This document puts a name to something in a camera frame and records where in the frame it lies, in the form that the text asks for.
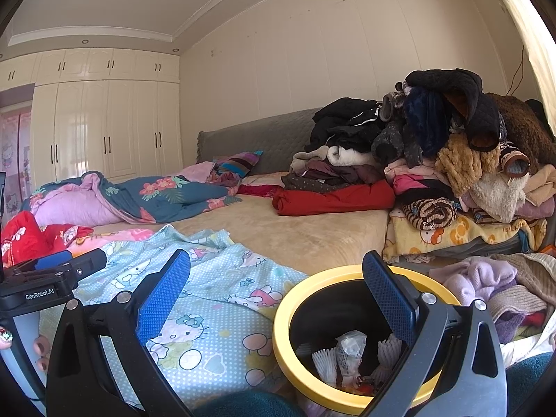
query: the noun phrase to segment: mattress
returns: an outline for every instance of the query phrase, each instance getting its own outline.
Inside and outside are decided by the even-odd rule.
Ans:
[[[369,210],[312,216],[278,216],[272,200],[241,196],[242,202],[172,225],[184,235],[203,229],[230,232],[232,240],[276,263],[312,275],[336,266],[361,263],[370,250],[382,253],[388,212]],[[162,224],[116,223],[95,228],[96,234]]]

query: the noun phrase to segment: light blue hello kitty blanket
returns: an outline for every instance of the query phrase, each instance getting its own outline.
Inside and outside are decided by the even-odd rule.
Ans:
[[[191,275],[161,333],[146,344],[170,385],[190,409],[224,393],[280,386],[272,320],[283,296],[307,276],[234,243],[224,230],[186,237],[166,225],[144,241],[112,242],[103,248],[106,268],[82,280],[75,297],[92,304],[133,291],[178,248],[190,255]],[[40,332],[51,342],[62,310],[41,312]],[[103,344],[123,398],[140,406],[111,339]]]

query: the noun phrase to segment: wardrobe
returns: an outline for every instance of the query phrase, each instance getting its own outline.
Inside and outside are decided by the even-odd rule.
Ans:
[[[122,182],[182,169],[178,56],[80,48],[0,63],[0,90],[29,83],[34,187],[87,171]]]

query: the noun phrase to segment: wall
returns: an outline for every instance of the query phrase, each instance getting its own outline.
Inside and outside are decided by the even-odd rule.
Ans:
[[[523,41],[514,25],[512,16],[510,16],[501,0],[474,0],[474,2],[489,29],[496,45],[504,74],[507,77],[508,83],[511,84],[512,77],[521,62],[523,48]],[[537,81],[533,74],[533,68],[527,59],[526,52],[524,53],[523,65],[523,81],[514,92],[514,96],[521,100],[540,99]],[[522,72],[519,71],[514,80],[514,89],[521,77]]]
[[[381,99],[415,69],[471,69],[506,93],[521,49],[501,61],[494,41],[474,0],[265,0],[182,55],[184,162],[200,130]]]

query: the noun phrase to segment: quilted headboard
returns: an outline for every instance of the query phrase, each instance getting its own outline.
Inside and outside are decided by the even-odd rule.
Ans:
[[[309,143],[315,125],[312,117],[319,108],[280,114],[257,121],[233,125],[213,132],[200,132],[197,162],[240,152],[264,150],[251,174],[287,171],[294,153]]]

